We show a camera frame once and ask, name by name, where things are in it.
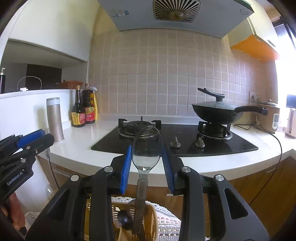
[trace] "cabinet handle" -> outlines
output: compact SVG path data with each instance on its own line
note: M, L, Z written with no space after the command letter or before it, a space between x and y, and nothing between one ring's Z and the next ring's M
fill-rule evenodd
M268 43L270 44L270 45L272 45L273 47L275 47L276 48L276 46L268 39L267 40L268 41Z
M271 169L271 170L269 170L267 173L270 173L270 172L272 172L272 171L275 170L275 169L276 169L276 167L273 168L273 169Z
M63 171L57 170L57 169L55 169L55 168L53 168L52 170L53 170L54 172L58 173L58 174L63 175L64 177L67 177L67 178L69 178L69 177L72 176L71 174L69 174L69 173L67 173L67 172L63 172Z

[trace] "orange cabinet underside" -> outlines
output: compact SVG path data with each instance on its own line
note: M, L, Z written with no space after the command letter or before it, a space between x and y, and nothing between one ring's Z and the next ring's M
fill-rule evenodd
M279 59L279 54L269 44L253 34L231 48L242 51L262 62Z

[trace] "basket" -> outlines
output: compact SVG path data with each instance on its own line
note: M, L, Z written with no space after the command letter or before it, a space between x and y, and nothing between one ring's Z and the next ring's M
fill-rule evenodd
M138 236L132 234L132 231L121 228L121 225L117 219L119 210L126 210L128 203L112 202L112 217L115 241L137 241ZM156 211L153 205L146 203L147 214L144 216L143 226L145 231L146 241L156 241L158 237L158 221ZM131 208L131 216L133 216L134 209ZM85 213L85 229L84 239L89 240L89 214L90 214L90 199L87 200L86 213Z

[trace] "bottle cap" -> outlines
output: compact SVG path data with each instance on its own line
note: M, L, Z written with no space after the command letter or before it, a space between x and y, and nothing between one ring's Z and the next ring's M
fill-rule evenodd
M56 105L59 104L59 97L46 99L46 105Z

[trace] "exhaust vent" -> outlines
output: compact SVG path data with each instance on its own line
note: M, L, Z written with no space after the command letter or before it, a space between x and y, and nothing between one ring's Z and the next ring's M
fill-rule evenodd
M200 9L198 0L153 0L156 20L191 23Z

